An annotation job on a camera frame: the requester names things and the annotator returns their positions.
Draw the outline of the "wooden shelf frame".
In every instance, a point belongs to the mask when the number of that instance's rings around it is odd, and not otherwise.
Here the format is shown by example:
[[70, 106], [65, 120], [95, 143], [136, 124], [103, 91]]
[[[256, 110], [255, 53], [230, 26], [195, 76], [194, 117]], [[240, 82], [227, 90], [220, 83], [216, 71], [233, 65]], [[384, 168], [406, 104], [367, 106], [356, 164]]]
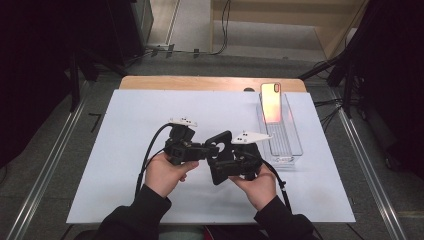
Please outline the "wooden shelf frame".
[[369, 0], [210, 0], [213, 46], [231, 2], [227, 55], [320, 61], [336, 56]]

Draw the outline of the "person's right hand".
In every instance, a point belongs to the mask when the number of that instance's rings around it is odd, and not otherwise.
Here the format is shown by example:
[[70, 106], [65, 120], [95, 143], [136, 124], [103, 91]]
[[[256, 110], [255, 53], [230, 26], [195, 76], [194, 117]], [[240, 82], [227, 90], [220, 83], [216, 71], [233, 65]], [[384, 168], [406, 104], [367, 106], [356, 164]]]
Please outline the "person's right hand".
[[230, 176], [229, 179], [245, 192], [257, 211], [261, 211], [276, 197], [276, 177], [264, 164], [254, 180], [245, 180], [239, 176]]

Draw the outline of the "person's left hand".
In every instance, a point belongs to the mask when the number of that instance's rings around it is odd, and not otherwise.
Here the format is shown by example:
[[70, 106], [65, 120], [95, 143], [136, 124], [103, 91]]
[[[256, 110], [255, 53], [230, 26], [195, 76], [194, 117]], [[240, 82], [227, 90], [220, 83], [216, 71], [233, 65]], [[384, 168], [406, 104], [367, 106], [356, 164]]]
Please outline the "person's left hand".
[[145, 185], [162, 198], [166, 198], [177, 184], [184, 182], [188, 173], [198, 166], [198, 161], [173, 165], [169, 162], [169, 156], [161, 153], [150, 160], [146, 170]]

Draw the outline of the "black metal stand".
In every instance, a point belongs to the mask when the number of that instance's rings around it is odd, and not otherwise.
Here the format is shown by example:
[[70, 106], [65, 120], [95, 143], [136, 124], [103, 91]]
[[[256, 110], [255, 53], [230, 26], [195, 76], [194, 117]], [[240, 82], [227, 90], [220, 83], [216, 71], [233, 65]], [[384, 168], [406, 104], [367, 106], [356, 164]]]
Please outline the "black metal stand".
[[95, 62], [100, 63], [101, 65], [117, 73], [121, 77], [128, 75], [128, 72], [123, 67], [115, 65], [111, 61], [101, 57], [93, 51], [81, 47], [74, 48], [70, 52], [69, 56], [69, 79], [71, 82], [71, 112], [75, 112], [77, 106], [82, 102], [78, 73], [82, 72], [84, 77], [88, 81], [96, 81], [99, 72], [94, 65]]
[[298, 79], [305, 81], [329, 68], [331, 68], [331, 71], [326, 79], [327, 85], [329, 87], [336, 87], [341, 82], [344, 82], [342, 109], [348, 117], [351, 117], [351, 100], [356, 76], [356, 62], [348, 50], [342, 51], [330, 60], [318, 63], [311, 70], [299, 75]]

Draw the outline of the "white board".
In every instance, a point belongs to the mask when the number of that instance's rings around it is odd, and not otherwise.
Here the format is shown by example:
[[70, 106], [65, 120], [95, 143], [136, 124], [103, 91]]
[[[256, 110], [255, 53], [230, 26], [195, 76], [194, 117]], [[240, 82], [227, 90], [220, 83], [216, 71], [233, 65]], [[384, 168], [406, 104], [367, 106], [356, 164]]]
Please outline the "white board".
[[[296, 214], [314, 223], [348, 223], [355, 217], [309, 94], [286, 93], [303, 155], [280, 170]], [[195, 141], [225, 130], [259, 129], [256, 92], [117, 90], [113, 93], [67, 221], [101, 222], [134, 199], [146, 152], [164, 146], [170, 118], [195, 121]], [[233, 182], [212, 182], [202, 162], [169, 196], [165, 224], [250, 224], [256, 213]]]

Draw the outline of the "clear plastic bin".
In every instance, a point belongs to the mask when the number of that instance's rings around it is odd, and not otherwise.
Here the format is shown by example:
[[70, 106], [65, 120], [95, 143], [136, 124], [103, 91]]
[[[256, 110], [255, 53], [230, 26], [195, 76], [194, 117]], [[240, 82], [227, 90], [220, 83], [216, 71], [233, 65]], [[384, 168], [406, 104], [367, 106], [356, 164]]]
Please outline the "clear plastic bin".
[[271, 139], [265, 140], [263, 153], [265, 159], [275, 168], [289, 168], [303, 155], [298, 131], [286, 94], [281, 94], [281, 116], [279, 123], [266, 123], [261, 105], [261, 93], [257, 105], [260, 132], [268, 134]]

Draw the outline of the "metal floor rail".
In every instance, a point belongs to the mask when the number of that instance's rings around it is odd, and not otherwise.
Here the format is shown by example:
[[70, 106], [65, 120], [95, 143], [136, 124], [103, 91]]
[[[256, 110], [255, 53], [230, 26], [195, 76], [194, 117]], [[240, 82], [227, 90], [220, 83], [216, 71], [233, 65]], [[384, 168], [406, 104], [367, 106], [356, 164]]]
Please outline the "metal floor rail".
[[61, 160], [62, 154], [68, 144], [68, 141], [75, 129], [80, 115], [85, 107], [87, 96], [92, 88], [92, 84], [84, 81], [80, 87], [80, 102], [76, 105], [75, 110], [67, 115], [67, 119], [56, 138], [56, 141], [33, 185], [31, 191], [27, 195], [19, 214], [9, 231], [6, 240], [23, 240], [24, 235], [35, 215], [39, 204], [46, 192], [51, 178]]
[[344, 126], [345, 132], [351, 142], [358, 163], [364, 174], [365, 180], [370, 188], [380, 216], [386, 226], [391, 240], [408, 240], [403, 227], [401, 226], [398, 215], [388, 197], [374, 167], [368, 156], [368, 153], [358, 135], [355, 125], [348, 118], [344, 110], [339, 110], [338, 115]]

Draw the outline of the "iridescent phone case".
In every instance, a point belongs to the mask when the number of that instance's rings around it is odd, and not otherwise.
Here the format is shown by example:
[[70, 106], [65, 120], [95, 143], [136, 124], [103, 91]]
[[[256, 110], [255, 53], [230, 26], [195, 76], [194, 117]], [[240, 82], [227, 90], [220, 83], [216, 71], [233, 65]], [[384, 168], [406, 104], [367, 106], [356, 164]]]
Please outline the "iridescent phone case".
[[261, 85], [261, 105], [266, 123], [281, 121], [281, 87], [279, 83]]

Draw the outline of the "black cabinet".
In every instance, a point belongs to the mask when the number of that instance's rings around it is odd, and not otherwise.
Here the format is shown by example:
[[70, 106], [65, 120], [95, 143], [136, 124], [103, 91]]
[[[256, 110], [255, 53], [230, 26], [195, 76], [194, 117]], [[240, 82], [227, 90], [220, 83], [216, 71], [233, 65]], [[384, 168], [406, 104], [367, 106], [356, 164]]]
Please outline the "black cabinet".
[[150, 0], [107, 0], [114, 36], [118, 45], [118, 62], [141, 57], [154, 23]]

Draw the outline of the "wooden table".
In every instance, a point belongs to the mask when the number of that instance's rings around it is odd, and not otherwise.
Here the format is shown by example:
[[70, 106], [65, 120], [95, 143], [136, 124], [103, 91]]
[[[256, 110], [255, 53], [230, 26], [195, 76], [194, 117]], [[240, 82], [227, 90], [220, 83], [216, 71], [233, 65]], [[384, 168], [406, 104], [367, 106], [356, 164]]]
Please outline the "wooden table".
[[124, 90], [206, 90], [206, 91], [259, 91], [262, 84], [279, 83], [283, 92], [305, 92], [300, 79], [203, 77], [203, 76], [126, 76], [119, 88]]

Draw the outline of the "black phone case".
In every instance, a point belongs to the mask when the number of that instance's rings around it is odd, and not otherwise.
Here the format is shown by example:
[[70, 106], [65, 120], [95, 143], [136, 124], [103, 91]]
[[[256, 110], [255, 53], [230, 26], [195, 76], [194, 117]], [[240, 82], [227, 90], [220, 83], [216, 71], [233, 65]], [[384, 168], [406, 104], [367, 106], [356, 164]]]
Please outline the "black phone case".
[[[233, 160], [233, 154], [232, 154], [232, 133], [230, 131], [224, 131], [214, 137], [211, 137], [206, 140], [205, 145], [206, 146], [217, 146], [219, 148], [219, 154], [217, 157], [209, 158], [207, 159], [207, 163], [210, 165], [213, 162], [231, 162]], [[212, 176], [212, 182], [214, 185], [219, 185], [222, 182], [224, 182], [228, 176], [224, 175], [213, 175]]]

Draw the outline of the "dark curtain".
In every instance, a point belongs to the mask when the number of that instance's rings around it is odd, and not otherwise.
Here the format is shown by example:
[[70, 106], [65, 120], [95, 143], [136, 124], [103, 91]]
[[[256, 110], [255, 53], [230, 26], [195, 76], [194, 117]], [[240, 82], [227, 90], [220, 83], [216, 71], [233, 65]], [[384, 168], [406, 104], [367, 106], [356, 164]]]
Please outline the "dark curtain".
[[71, 95], [69, 56], [96, 0], [0, 0], [0, 168]]
[[362, 105], [389, 167], [424, 180], [424, 0], [370, 0], [355, 36]]

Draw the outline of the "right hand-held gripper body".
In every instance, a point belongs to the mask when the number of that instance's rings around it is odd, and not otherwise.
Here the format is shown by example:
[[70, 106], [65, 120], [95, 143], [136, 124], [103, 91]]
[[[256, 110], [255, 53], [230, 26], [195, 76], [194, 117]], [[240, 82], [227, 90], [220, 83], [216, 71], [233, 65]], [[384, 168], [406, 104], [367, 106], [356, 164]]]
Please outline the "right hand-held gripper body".
[[234, 155], [234, 167], [230, 176], [242, 176], [245, 180], [254, 180], [263, 158], [257, 143], [271, 139], [268, 134], [243, 131], [231, 140]]

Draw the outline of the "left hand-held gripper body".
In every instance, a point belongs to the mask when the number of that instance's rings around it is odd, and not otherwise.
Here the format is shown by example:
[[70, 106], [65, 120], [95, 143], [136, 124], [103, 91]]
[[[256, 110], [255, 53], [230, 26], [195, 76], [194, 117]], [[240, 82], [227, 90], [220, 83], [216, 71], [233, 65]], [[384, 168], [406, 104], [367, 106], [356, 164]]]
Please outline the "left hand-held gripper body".
[[180, 165], [187, 161], [196, 161], [204, 158], [205, 149], [200, 143], [193, 143], [195, 121], [187, 118], [170, 118], [171, 130], [165, 142], [164, 152], [170, 157], [173, 165]]

